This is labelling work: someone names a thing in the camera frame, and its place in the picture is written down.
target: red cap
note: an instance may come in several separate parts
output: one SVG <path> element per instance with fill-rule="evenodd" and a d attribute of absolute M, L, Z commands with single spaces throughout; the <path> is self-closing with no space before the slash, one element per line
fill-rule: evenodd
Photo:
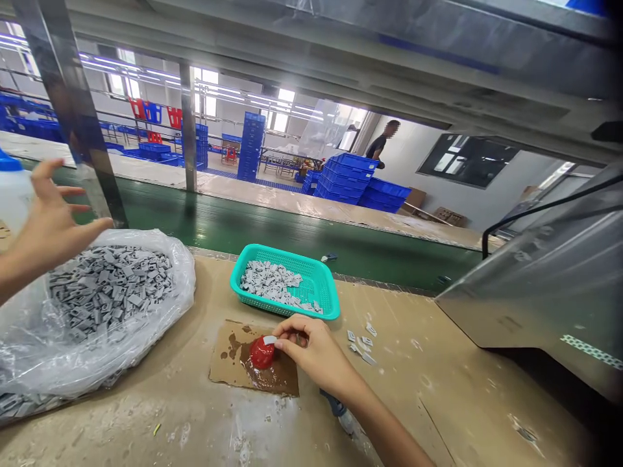
<path fill-rule="evenodd" d="M 264 344 L 264 336 L 258 337 L 251 344 L 250 356 L 251 363 L 255 368 L 265 370 L 273 364 L 273 357 L 275 355 L 274 344 Z"/>

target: white plastic bottle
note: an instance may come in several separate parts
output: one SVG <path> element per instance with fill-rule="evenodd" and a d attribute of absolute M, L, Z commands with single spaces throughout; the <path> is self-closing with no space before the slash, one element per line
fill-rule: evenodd
<path fill-rule="evenodd" d="M 33 197 L 31 173 L 0 149 L 0 221 L 12 236 L 24 227 Z"/>

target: hand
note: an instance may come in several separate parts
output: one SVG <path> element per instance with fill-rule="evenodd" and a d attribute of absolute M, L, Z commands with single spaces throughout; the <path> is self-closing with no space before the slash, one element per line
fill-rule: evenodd
<path fill-rule="evenodd" d="M 350 364 L 324 321 L 292 315 L 273 331 L 275 347 L 286 352 L 309 377 L 334 397 L 344 400 L 365 384 Z M 296 344 L 297 337 L 303 347 Z"/>
<path fill-rule="evenodd" d="M 63 165 L 63 159 L 41 162 L 32 172 L 35 199 L 24 228 L 10 249 L 33 269 L 43 273 L 65 263 L 82 252 L 99 234 L 113 227 L 112 219 L 96 219 L 78 226 L 71 213 L 90 208 L 82 204 L 68 204 L 64 196 L 83 195 L 78 187 L 57 187 L 52 182 L 54 170 Z"/>

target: spray gun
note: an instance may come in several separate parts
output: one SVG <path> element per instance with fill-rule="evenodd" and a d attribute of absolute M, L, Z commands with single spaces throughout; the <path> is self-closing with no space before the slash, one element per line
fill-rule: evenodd
<path fill-rule="evenodd" d="M 320 394 L 322 394 L 329 401 L 331 412 L 337 417 L 339 424 L 342 425 L 342 428 L 346 431 L 347 435 L 352 437 L 355 434 L 358 425 L 355 417 L 353 417 L 352 413 L 350 413 L 344 404 L 327 391 L 321 389 Z"/>

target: red chair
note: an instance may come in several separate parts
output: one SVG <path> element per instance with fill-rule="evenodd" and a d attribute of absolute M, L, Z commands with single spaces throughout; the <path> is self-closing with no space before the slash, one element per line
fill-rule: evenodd
<path fill-rule="evenodd" d="M 133 99 L 132 97 L 128 96 L 128 100 L 130 101 L 130 105 L 132 106 L 132 112 L 134 112 L 134 117 L 141 120 L 146 120 L 143 99 Z"/>
<path fill-rule="evenodd" d="M 235 148 L 225 147 L 225 155 L 221 153 L 221 163 L 223 163 L 223 159 L 227 163 L 233 163 L 234 165 L 238 163 L 238 155 L 236 154 Z"/>
<path fill-rule="evenodd" d="M 162 144 L 162 135 L 156 132 L 147 132 L 147 141 Z"/>
<path fill-rule="evenodd" d="M 171 126 L 173 128 L 177 128 L 178 130 L 182 129 L 182 109 L 177 107 L 169 107 L 167 106 L 167 111 L 169 112 L 169 122 L 171 122 Z"/>

